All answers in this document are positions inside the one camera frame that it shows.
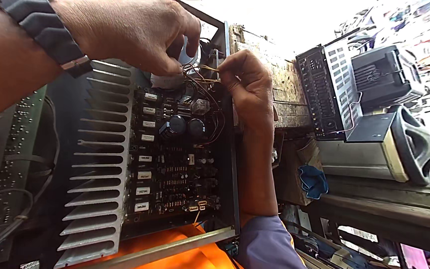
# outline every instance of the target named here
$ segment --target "human hand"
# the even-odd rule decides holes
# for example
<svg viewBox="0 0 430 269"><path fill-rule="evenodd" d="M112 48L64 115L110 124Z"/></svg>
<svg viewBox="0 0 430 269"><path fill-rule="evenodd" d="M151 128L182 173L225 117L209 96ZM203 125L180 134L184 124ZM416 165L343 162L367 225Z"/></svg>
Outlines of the human hand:
<svg viewBox="0 0 430 269"><path fill-rule="evenodd" d="M91 59L118 58L158 76L182 73L199 46L200 21L174 0L54 0L52 7Z"/></svg>
<svg viewBox="0 0 430 269"><path fill-rule="evenodd" d="M246 132L273 136L271 76L260 60L253 52L242 50L227 57L218 70Z"/></svg>

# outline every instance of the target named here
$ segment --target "purple sleeve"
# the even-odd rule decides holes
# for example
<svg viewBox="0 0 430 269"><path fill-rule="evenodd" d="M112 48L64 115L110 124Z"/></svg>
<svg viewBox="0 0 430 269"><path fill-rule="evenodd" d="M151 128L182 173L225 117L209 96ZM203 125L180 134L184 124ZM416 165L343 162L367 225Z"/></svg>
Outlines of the purple sleeve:
<svg viewBox="0 0 430 269"><path fill-rule="evenodd" d="M245 224L236 259L245 269L306 269L278 216L258 216Z"/></svg>

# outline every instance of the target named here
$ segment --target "aluminum heat sink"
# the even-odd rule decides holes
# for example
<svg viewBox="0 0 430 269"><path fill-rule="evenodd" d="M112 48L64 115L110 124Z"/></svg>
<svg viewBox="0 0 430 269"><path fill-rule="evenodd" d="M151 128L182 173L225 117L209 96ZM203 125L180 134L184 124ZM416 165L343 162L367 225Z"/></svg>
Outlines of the aluminum heat sink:
<svg viewBox="0 0 430 269"><path fill-rule="evenodd" d="M65 205L75 208L63 218L71 223L60 234L67 238L54 268L115 254L119 245L136 69L114 59L92 66L87 78L92 118L81 119L87 128L79 130L81 151L72 166L79 175L70 178L82 184L68 191L80 195Z"/></svg>

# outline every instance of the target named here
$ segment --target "watch strap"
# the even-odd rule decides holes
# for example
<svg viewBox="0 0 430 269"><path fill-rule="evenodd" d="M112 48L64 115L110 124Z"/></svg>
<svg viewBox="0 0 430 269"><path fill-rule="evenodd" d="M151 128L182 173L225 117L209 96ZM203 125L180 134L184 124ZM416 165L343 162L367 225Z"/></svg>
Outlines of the watch strap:
<svg viewBox="0 0 430 269"><path fill-rule="evenodd" d="M48 0L1 0L0 6L71 76L92 71L89 57L82 53Z"/></svg>

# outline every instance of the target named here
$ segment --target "electrolytic capacitor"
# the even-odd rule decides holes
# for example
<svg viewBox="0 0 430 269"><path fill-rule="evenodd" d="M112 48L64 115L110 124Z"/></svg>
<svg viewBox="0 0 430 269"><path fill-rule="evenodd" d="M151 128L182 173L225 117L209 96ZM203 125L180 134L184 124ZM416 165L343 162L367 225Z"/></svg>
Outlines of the electrolytic capacitor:
<svg viewBox="0 0 430 269"><path fill-rule="evenodd" d="M205 124L200 119L191 119L188 123L188 132L192 137L201 137L205 133Z"/></svg>
<svg viewBox="0 0 430 269"><path fill-rule="evenodd" d="M159 134L164 139L173 138L179 135L182 135L187 128L187 124L185 120L179 116L174 115L170 117L170 119L162 125L159 129Z"/></svg>

